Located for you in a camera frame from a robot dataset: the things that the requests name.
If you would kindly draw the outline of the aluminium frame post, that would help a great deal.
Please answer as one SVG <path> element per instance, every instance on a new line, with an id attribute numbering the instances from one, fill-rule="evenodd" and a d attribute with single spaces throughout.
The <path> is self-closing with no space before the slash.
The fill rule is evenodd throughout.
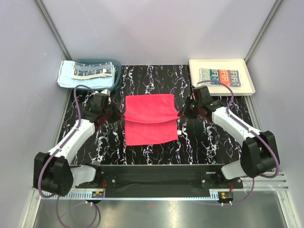
<path id="1" fill-rule="evenodd" d="M 59 48 L 60 48 L 63 56 L 65 57 L 66 60 L 72 60 L 72 57 L 65 45 L 60 33 L 58 32 L 58 29 L 56 28 L 55 23 L 53 22 L 52 17 L 50 15 L 49 11 L 47 10 L 44 2 L 42 0 L 34 0 L 34 2 L 36 4 L 36 6 L 38 7 L 38 10 L 41 13 L 43 19 L 45 20 L 55 41 L 59 45 Z"/>
<path id="2" fill-rule="evenodd" d="M 279 11 L 279 9 L 281 8 L 282 4 L 283 4 L 284 0 L 275 0 L 274 4 L 272 5 L 269 13 L 267 14 L 261 28 L 259 29 L 252 45 L 250 46 L 246 56 L 245 56 L 245 63 L 247 64 L 250 59 L 252 58 L 253 54 L 255 53 L 256 49 L 259 46 L 259 43 L 261 42 L 264 34 L 266 33 L 268 27 L 270 26 L 270 24 L 272 23 L 273 19 L 275 18 L 277 12 Z"/>

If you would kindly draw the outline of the aluminium rail with slots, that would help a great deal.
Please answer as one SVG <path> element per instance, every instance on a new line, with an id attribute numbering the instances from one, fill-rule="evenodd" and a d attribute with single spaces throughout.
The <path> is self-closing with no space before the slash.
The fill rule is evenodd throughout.
<path id="1" fill-rule="evenodd" d="M 209 179 L 199 178 L 201 184 L 197 187 L 178 183 L 177 185 L 130 185 L 126 187 L 110 188 L 110 181 L 106 182 L 103 189 L 77 189 L 61 197 L 62 200 L 194 200 L 213 201 L 227 200 L 233 198 L 235 193 L 242 192 L 246 196 L 251 191 L 288 191 L 289 188 L 284 179 L 284 175 L 279 175 L 274 179 L 264 180 L 255 178 L 255 184 L 249 178 L 239 178 L 227 184 L 227 188 L 216 188 L 210 184 Z"/>

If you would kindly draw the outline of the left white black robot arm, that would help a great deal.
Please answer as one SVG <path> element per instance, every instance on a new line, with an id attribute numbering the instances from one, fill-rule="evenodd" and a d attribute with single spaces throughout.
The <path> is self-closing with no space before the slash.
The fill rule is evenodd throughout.
<path id="1" fill-rule="evenodd" d="M 94 92 L 92 105 L 84 110 L 70 132 L 48 152 L 39 152 L 34 158 L 33 186 L 44 198 L 52 195 L 66 196 L 70 190 L 83 183 L 98 188 L 103 181 L 94 165 L 78 165 L 71 162 L 96 130 L 105 122 L 115 123 L 122 113 L 110 98 L 110 90 Z"/>

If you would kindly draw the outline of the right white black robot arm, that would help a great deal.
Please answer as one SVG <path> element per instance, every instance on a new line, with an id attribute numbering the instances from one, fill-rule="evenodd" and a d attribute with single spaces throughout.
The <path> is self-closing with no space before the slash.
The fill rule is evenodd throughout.
<path id="1" fill-rule="evenodd" d="M 228 132 L 242 149 L 240 159 L 222 166 L 212 180 L 220 188 L 227 188 L 240 177 L 275 178 L 280 159 L 274 134 L 245 123 L 230 111 L 228 105 L 214 100 L 207 86 L 193 87 L 192 90 L 194 96 L 187 98 L 179 116 L 194 119 L 200 115 L 209 119 Z"/>

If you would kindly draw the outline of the light blue towel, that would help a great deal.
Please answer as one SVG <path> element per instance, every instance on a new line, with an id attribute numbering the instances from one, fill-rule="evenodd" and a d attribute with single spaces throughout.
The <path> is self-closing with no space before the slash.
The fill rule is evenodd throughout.
<path id="1" fill-rule="evenodd" d="M 114 76 L 100 77 L 95 79 L 77 80 L 72 78 L 74 61 L 64 60 L 61 62 L 57 83 L 64 88 L 74 88 L 77 85 L 85 85 L 92 89 L 100 90 L 114 85 Z"/>

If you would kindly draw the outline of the red towel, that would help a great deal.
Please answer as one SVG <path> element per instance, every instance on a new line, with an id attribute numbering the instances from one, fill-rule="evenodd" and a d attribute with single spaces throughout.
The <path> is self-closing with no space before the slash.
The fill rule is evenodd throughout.
<path id="1" fill-rule="evenodd" d="M 129 95 L 125 99 L 127 146 L 154 145 L 178 139 L 173 94 Z"/>

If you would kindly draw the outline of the cream plastic tray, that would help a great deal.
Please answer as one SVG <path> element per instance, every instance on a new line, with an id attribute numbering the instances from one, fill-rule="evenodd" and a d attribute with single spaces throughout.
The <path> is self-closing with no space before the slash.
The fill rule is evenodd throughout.
<path id="1" fill-rule="evenodd" d="M 191 59 L 190 80 L 193 87 L 207 86 L 212 96 L 248 96 L 256 92 L 243 59 Z"/>

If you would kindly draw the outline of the teal plastic basket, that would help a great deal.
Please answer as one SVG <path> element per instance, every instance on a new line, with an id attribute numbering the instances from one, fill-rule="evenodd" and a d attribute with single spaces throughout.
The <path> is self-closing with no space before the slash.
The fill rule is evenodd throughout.
<path id="1" fill-rule="evenodd" d="M 112 62 L 113 66 L 115 67 L 115 75 L 114 75 L 114 85 L 112 87 L 106 87 L 113 92 L 117 89 L 118 83 L 120 81 L 122 75 L 122 66 L 120 62 L 113 60 L 113 59 L 98 59 L 98 58 L 89 58 L 89 59 L 75 59 L 75 62 L 81 64 L 100 64 L 105 62 Z"/>

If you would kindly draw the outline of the black marble pattern mat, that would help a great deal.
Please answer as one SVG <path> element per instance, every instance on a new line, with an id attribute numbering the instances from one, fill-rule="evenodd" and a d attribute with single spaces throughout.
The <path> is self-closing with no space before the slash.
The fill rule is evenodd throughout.
<path id="1" fill-rule="evenodd" d="M 192 95 L 187 65 L 123 66 L 117 89 L 111 94 L 121 111 L 128 95 L 173 94 L 181 110 Z M 241 146 L 221 127 L 204 118 L 177 120 L 181 135 L 158 145 L 128 146 L 124 121 L 105 123 L 78 150 L 72 164 L 161 165 L 215 164 L 236 161 Z"/>

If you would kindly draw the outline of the colourful bear print towel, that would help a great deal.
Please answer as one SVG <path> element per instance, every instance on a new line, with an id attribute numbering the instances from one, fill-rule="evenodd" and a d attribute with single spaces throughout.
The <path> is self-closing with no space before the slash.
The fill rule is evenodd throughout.
<path id="1" fill-rule="evenodd" d="M 201 68 L 199 70 L 199 82 L 207 85 L 220 86 L 215 83 L 221 82 L 229 87 L 241 87 L 240 75 L 237 70 L 226 69 L 208 69 Z"/>

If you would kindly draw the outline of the blue beige patterned towel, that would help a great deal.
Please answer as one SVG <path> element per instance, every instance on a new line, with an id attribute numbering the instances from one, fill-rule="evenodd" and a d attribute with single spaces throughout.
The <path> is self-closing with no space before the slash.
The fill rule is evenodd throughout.
<path id="1" fill-rule="evenodd" d="M 100 64 L 73 64 L 72 78 L 77 80 L 95 79 L 100 77 L 114 76 L 114 66 L 112 62 Z"/>

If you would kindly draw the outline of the left aluminium frame post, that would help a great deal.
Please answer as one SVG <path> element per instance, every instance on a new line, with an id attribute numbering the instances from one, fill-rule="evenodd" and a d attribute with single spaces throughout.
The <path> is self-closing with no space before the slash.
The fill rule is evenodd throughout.
<path id="1" fill-rule="evenodd" d="M 66 60 L 72 60 L 72 57 L 65 45 L 60 33 L 58 32 L 58 29 L 56 28 L 55 23 L 53 22 L 52 17 L 50 15 L 49 11 L 47 10 L 44 2 L 42 0 L 34 0 L 34 2 L 36 4 L 36 6 L 38 7 L 38 10 L 41 13 L 43 19 L 45 20 L 55 41 L 59 45 L 59 48 L 60 48 L 63 56 L 65 57 Z"/>

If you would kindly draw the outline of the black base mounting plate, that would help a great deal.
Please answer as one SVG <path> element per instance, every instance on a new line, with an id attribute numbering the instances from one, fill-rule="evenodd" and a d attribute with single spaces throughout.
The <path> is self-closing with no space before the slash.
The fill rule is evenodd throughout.
<path id="1" fill-rule="evenodd" d="M 189 185 L 203 189 L 242 189 L 242 180 L 226 180 L 219 173 L 222 164 L 194 165 L 99 165 L 96 176 L 79 188 L 102 187 L 116 189 L 130 184 L 139 185 Z"/>

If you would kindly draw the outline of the right aluminium frame post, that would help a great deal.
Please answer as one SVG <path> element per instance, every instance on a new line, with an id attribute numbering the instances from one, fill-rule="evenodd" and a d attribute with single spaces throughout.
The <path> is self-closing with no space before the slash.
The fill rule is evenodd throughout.
<path id="1" fill-rule="evenodd" d="M 259 29 L 252 45 L 250 46 L 246 56 L 245 56 L 245 63 L 247 64 L 250 59 L 252 58 L 253 54 L 255 53 L 256 49 L 259 46 L 259 43 L 261 42 L 264 34 L 266 33 L 268 27 L 270 26 L 270 24 L 272 23 L 273 19 L 275 18 L 277 12 L 279 11 L 279 9 L 281 8 L 282 4 L 283 4 L 284 0 L 275 0 L 274 4 L 272 5 L 269 13 L 267 14 L 261 28 Z"/>

